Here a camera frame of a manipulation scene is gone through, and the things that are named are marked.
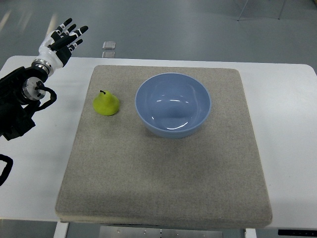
chair leg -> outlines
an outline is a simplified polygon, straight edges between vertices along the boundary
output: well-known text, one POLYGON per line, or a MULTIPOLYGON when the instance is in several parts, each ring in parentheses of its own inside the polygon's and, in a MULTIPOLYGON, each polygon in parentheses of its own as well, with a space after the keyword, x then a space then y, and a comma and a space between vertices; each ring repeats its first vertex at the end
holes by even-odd
POLYGON ((283 12, 284 7, 285 7, 285 3, 286 3, 286 0, 284 0, 284 2, 283 2, 283 6, 282 6, 282 9, 281 9, 281 12, 279 13, 278 19, 281 18, 282 12, 283 12))
POLYGON ((240 16, 239 16, 239 18, 238 18, 238 20, 237 20, 237 21, 239 21, 239 20, 240 20, 240 17, 241 17, 241 15, 242 15, 242 13, 243 13, 244 9, 246 8, 246 5, 248 4, 248 1, 249 1, 249 0, 247 0, 246 4, 244 4, 244 7, 243 7, 243 9, 242 9, 242 11, 241 11, 241 13, 240 13, 240 16))

gray mat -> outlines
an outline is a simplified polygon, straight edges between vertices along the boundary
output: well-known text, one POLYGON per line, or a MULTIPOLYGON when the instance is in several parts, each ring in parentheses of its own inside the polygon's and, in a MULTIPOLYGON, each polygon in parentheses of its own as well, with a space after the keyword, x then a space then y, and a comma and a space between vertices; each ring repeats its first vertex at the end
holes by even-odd
POLYGON ((97 66, 56 203, 62 221, 184 229, 260 228, 272 213, 239 72, 223 68, 97 66), (134 97, 146 79, 179 72, 212 99, 201 129, 182 139, 153 135, 134 97), (95 113, 108 90, 120 111, 95 113))

ceramic bowl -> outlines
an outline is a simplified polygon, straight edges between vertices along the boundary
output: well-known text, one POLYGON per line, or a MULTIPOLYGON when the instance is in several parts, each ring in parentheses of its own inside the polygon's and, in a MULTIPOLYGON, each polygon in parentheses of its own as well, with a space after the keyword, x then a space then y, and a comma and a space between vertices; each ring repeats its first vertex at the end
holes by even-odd
POLYGON ((145 127, 157 136, 182 138, 193 134, 211 112, 211 97, 196 79, 163 73, 146 80, 135 96, 145 127))

green pear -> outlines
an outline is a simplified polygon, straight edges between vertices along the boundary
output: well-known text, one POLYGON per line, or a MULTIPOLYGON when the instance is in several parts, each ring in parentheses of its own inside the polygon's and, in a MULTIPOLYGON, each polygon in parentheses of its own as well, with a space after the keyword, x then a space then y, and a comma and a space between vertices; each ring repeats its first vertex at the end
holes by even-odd
POLYGON ((99 95, 93 101, 95 111, 104 116, 111 116, 119 110, 118 98, 109 91, 100 90, 99 95))

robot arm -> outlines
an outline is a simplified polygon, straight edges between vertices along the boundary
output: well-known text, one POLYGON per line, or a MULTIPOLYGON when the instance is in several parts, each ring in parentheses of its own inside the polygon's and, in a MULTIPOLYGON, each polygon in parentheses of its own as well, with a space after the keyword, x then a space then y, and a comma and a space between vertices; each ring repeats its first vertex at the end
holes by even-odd
POLYGON ((67 64, 73 50, 83 42, 76 40, 88 30, 83 26, 73 31, 75 24, 66 29, 71 21, 71 18, 66 20, 46 36, 39 47, 39 56, 29 68, 17 68, 0 79, 0 136, 11 140, 24 135, 35 126, 33 114, 56 101, 56 93, 44 83, 55 70, 67 64), (51 97, 40 106, 46 92, 51 97))

